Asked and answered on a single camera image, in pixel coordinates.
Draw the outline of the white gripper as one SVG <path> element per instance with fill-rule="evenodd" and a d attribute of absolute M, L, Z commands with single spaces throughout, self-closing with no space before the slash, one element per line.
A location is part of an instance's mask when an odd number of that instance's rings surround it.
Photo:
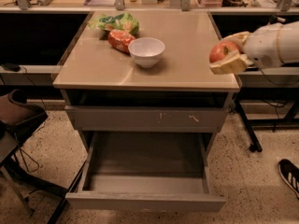
<path fill-rule="evenodd" d="M 246 54 L 236 54 L 212 63 L 210 70 L 216 75 L 226 75 L 244 72 L 253 64 L 260 69 L 280 67 L 282 61 L 278 53 L 278 35 L 281 28 L 281 23 L 275 23 L 253 33 L 245 31 L 224 37 L 222 41 L 235 43 Z"/>

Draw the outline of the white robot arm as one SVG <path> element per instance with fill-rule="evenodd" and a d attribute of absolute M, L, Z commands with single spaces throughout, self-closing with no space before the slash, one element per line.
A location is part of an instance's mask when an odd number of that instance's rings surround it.
<path fill-rule="evenodd" d="M 209 68 L 217 75 L 238 74 L 251 66 L 268 69 L 298 62 L 299 21 L 228 35 L 209 54 Z"/>

